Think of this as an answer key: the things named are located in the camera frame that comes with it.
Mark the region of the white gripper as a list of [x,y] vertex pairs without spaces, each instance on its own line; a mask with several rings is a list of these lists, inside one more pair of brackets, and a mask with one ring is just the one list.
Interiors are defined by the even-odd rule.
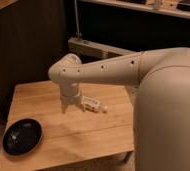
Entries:
[[[67,105],[75,105],[77,104],[81,99],[81,92],[78,91],[76,94],[74,95],[67,95],[65,94],[64,92],[61,92],[60,93],[60,100],[62,102],[62,113],[65,114],[66,113],[66,110],[68,108]],[[85,105],[83,102],[80,102],[80,108],[83,112],[86,111],[85,109]]]

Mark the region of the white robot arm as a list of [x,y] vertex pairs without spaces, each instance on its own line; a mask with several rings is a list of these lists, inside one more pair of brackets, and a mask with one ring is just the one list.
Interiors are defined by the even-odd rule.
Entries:
[[190,171],[190,48],[130,53],[83,64],[72,53],[48,71],[64,104],[81,83],[132,85],[135,171]]

